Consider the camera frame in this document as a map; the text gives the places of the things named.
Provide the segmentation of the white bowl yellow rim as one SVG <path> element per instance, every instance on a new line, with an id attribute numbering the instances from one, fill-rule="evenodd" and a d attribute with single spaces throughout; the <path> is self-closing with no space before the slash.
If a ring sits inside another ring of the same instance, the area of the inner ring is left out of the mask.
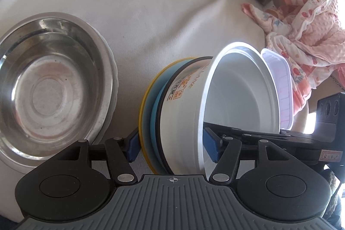
<path id="1" fill-rule="evenodd" d="M 169 81 L 174 72 L 193 59 L 195 59 L 195 57 L 179 59 L 166 66 L 154 77 L 143 96 L 139 112 L 139 139 L 144 158 L 154 174 L 168 175 L 168 171 L 165 169 L 164 165 L 160 163 L 159 157 L 156 156 L 151 143 L 150 120 L 154 102 L 161 89 L 165 87 L 165 84 Z"/>

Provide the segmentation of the blue enamel bowl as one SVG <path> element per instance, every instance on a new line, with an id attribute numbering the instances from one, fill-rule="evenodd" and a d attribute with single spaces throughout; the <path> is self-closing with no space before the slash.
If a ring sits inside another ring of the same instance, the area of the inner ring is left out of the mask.
<path id="1" fill-rule="evenodd" d="M 180 67 L 177 71 L 174 72 L 174 74 L 169 79 L 169 81 L 172 78 L 175 78 L 177 74 L 179 74 L 183 69 L 185 69 L 186 67 L 189 67 L 189 65 L 193 63 L 197 63 L 198 61 L 202 61 L 202 62 L 210 61 L 211 59 L 212 57 L 206 56 L 206 57 L 195 58 L 187 62 L 182 67 Z M 168 162 L 165 159 L 165 156 L 163 154 L 163 149 L 161 146 L 161 141 L 160 141 L 160 116 L 161 116 L 161 101 L 160 100 L 161 100 L 162 95 L 164 94 L 165 87 L 161 89 L 153 105 L 153 109 L 151 112 L 151 120 L 150 120 L 150 135 L 151 135 L 151 143 L 153 145 L 156 156 L 159 157 L 160 163 L 164 165 L 165 169 L 168 171 L 168 174 L 172 175 L 173 172 L 170 169 Z"/>

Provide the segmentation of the white paper cup bowl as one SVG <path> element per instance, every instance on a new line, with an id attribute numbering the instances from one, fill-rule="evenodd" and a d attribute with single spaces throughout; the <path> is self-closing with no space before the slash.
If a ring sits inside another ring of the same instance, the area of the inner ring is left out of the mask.
<path id="1" fill-rule="evenodd" d="M 204 123 L 276 134 L 277 90 L 261 54 L 251 45 L 227 45 L 172 78 L 161 97 L 160 141 L 174 175 L 202 174 Z"/>

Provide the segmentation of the white plastic tray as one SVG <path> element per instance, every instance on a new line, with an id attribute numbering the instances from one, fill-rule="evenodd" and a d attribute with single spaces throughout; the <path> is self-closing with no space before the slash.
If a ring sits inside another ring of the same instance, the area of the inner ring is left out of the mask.
<path id="1" fill-rule="evenodd" d="M 293 126 L 293 91 L 289 64 L 283 56 L 269 49 L 262 49 L 261 56 L 271 72 L 277 90 L 280 129 L 290 130 Z"/>

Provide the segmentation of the pink floral blanket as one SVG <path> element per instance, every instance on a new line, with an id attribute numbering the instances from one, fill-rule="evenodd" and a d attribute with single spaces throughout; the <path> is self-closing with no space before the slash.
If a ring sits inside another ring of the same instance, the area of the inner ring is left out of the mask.
<path id="1" fill-rule="evenodd" d="M 338 0 L 282 0 L 278 8 L 264 11 L 244 3 L 242 11 L 263 29 L 267 49 L 287 60 L 294 113 L 333 72 L 344 84 L 344 27 Z"/>

